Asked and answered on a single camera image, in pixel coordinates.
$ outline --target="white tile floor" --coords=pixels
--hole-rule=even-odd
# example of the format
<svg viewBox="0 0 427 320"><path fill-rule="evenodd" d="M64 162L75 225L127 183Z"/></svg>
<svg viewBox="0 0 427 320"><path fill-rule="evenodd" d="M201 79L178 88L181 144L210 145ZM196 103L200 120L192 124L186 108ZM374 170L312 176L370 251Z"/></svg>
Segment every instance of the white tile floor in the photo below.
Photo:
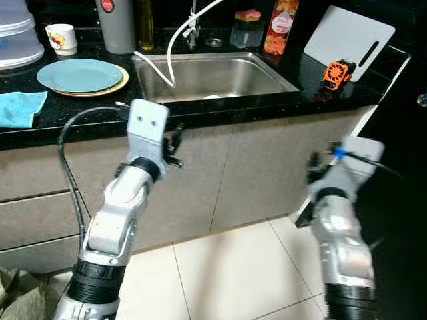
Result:
<svg viewBox="0 0 427 320"><path fill-rule="evenodd" d="M117 319L321 320L322 293L315 239L282 217L134 255Z"/></svg>

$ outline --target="dish soap bottle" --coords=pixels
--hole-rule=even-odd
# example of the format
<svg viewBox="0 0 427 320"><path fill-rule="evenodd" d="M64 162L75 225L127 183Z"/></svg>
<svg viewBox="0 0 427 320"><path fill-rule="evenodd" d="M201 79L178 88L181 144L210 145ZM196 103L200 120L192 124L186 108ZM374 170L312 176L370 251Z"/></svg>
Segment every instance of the dish soap bottle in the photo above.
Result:
<svg viewBox="0 0 427 320"><path fill-rule="evenodd" d="M272 55L282 55L288 40L298 0L277 0L270 26L268 27L263 51Z"/></svg>

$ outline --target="granite countertop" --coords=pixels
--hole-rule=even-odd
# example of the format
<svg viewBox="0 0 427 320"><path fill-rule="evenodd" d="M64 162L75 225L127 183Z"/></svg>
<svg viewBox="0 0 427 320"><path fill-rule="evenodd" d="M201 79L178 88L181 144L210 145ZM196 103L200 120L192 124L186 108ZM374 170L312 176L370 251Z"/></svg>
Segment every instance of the granite countertop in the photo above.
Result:
<svg viewBox="0 0 427 320"><path fill-rule="evenodd" d="M195 53L230 51L238 50L231 46L214 49L201 45ZM154 53L165 53L164 46L158 47ZM174 53L189 52L185 45L181 45L174 50ZM256 52L256 55L270 64L300 91L164 103L170 109L168 128L173 129L178 123L183 123L185 128L205 127L342 111L377 104L381 99L380 91L362 83L348 83L344 90L335 96L318 95L320 79L325 67L303 54L302 50L287 48L283 57L278 58L271 58L261 52ZM54 144L62 126L78 112L92 107L114 106L115 101L129 104L133 99L143 97L131 55L112 55L101 43L86 43L79 45L79 52L72 58L99 59L119 65L129 72L129 83L116 93L94 98L67 97L48 89L45 105L40 115L35 118L32 128L0 128L0 150ZM60 58L52 49L47 49L44 57L32 65L0 71L0 93L12 91L30 93L47 90L36 80L36 74L43 66L59 59L66 58ZM74 130L71 130L69 140L84 141L125 136L126 125L126 114L102 112L89 115L82 119Z"/></svg>

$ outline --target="plastic container lid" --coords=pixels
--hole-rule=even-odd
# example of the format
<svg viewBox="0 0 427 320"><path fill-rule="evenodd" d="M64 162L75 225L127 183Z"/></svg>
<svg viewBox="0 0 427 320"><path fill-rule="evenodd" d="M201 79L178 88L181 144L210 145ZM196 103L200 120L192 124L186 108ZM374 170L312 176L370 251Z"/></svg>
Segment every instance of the plastic container lid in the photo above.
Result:
<svg viewBox="0 0 427 320"><path fill-rule="evenodd" d="M0 37L25 32L35 26L24 1L0 0Z"/></svg>
<svg viewBox="0 0 427 320"><path fill-rule="evenodd" d="M0 69L28 65L40 59L44 51L34 29L0 38Z"/></svg>

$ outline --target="white cable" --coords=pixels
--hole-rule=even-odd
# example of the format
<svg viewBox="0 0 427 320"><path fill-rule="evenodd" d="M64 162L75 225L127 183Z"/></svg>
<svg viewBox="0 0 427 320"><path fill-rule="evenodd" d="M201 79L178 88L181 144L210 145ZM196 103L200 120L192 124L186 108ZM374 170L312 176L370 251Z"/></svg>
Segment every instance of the white cable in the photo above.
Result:
<svg viewBox="0 0 427 320"><path fill-rule="evenodd" d="M169 68L169 74L171 76L171 79L169 80L160 70L155 66L153 61L151 61L146 55L143 55L142 53L138 51L134 51L133 54L137 55L138 57L142 58L145 62L147 62L150 67L154 69L155 72L171 87L176 87L176 80L175 80L175 74L173 73L172 69L172 60L171 60L171 54L172 54L172 47L175 43L175 40L178 38L178 36L181 34L181 32L188 27L188 25L196 20L201 15L204 15L206 12L208 12L210 9L215 7L218 3L222 2L223 0L215 0L210 5L207 5L202 10L197 12L195 15L192 15L186 22L183 23L181 27L178 28L178 30L173 34L171 41L169 42L169 46L167 47L167 67Z"/></svg>

